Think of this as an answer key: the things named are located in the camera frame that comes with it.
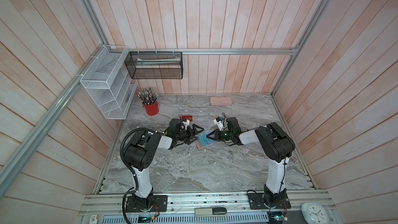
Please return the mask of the red credit card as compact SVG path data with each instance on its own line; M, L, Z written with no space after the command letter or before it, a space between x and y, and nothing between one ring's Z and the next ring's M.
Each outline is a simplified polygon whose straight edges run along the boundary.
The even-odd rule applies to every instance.
M187 122L187 121L192 122L193 121L193 116L192 115L180 115L179 119L184 121L184 122Z

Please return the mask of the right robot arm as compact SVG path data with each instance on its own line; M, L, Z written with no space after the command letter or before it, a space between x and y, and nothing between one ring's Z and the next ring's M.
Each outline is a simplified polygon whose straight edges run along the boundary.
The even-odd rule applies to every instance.
M217 128L207 138L232 145L260 143L268 157L268 176L262 196L263 206L274 208L287 199L285 185L287 164L295 150L291 137L275 122L255 129L242 131L235 117L227 118L227 128Z

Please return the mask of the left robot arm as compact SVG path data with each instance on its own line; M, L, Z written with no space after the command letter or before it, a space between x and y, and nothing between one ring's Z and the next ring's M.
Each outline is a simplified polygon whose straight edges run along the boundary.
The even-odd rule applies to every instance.
M153 186L150 182L149 166L158 149L171 150L179 145L190 145L198 139L204 128L190 124L188 120L172 119L165 131L136 128L123 138L120 158L132 173L134 186L128 191L132 196L127 202L138 209L153 206Z

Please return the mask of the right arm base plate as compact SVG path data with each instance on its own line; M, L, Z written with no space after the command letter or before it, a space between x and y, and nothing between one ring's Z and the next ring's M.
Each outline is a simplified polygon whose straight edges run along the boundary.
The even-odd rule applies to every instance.
M269 193L268 191L265 193L257 193L253 190L248 190L246 194L250 209L291 208L291 203L286 190L276 194Z

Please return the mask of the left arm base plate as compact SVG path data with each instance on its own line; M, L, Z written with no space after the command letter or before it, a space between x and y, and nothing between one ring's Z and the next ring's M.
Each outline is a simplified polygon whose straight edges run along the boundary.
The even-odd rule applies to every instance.
M145 199L132 195L128 196L124 209L127 213L165 212L167 203L167 195L149 195Z

